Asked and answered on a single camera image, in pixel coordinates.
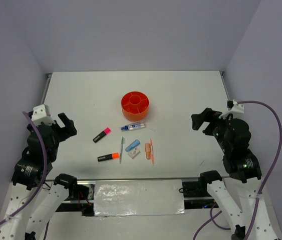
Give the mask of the orange thin highlighter pen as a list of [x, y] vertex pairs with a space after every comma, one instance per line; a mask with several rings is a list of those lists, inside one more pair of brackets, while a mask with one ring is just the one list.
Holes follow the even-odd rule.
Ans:
[[152, 165], [154, 166], [154, 152], [153, 152], [153, 141], [150, 139], [150, 150], [151, 150], [151, 162]]

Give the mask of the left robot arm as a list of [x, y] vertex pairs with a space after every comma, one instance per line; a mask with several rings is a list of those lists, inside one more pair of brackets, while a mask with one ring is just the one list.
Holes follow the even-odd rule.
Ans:
[[75, 136], [77, 130], [64, 113], [58, 115], [63, 127], [47, 113], [39, 116], [37, 110], [25, 114], [25, 117], [29, 121], [28, 145], [14, 168], [10, 200], [0, 225], [0, 240], [38, 240], [46, 236], [50, 219], [58, 207], [64, 200], [74, 199], [79, 192], [77, 178], [61, 173], [41, 203], [34, 206], [53, 168], [59, 144]]

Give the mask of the green thin highlighter pen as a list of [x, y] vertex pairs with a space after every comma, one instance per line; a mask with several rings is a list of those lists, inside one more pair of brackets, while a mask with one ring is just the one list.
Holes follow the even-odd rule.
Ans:
[[120, 164], [122, 163], [123, 148], [124, 148], [124, 137], [121, 138], [121, 144], [120, 144], [120, 156], [119, 156]]

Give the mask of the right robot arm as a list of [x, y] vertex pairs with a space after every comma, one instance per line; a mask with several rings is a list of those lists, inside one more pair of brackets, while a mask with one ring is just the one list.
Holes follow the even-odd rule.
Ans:
[[203, 172], [199, 177], [198, 190], [204, 196], [211, 195], [224, 214], [233, 240], [276, 240], [264, 197], [265, 183], [271, 175], [282, 146], [282, 125], [273, 108], [264, 104], [274, 115], [278, 125], [278, 147], [274, 160], [265, 176], [257, 157], [249, 149], [251, 133], [249, 125], [238, 118], [244, 113], [244, 101], [232, 101], [225, 113], [206, 108], [193, 114], [192, 129], [197, 131], [204, 122], [208, 123], [203, 133], [213, 136], [223, 152], [223, 165], [236, 187], [240, 205], [228, 192], [222, 177], [216, 170]]

